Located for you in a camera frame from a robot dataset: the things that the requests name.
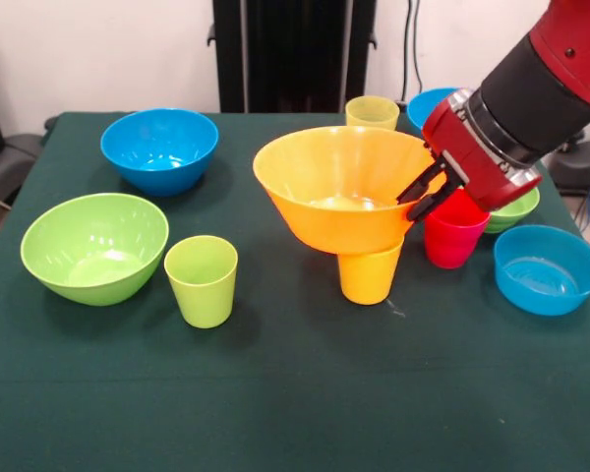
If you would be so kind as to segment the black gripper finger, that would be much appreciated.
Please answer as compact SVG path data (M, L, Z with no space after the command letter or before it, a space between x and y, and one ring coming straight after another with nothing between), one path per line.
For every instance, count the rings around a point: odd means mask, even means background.
M431 182L443 172L444 168L443 158L435 156L434 162L399 194L396 198L397 203L403 205L420 200L426 194Z
M460 177L447 176L444 184L436 192L421 198L407 211L407 219L409 221L422 221L463 184L464 182Z

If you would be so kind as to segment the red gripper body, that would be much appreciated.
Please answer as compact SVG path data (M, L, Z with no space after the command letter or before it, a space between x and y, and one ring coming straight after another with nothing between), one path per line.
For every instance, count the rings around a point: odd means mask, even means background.
M492 211L536 188L542 175L533 165L513 162L483 136L471 115L470 101L467 88L450 93L426 119L422 135L460 177L477 206Z

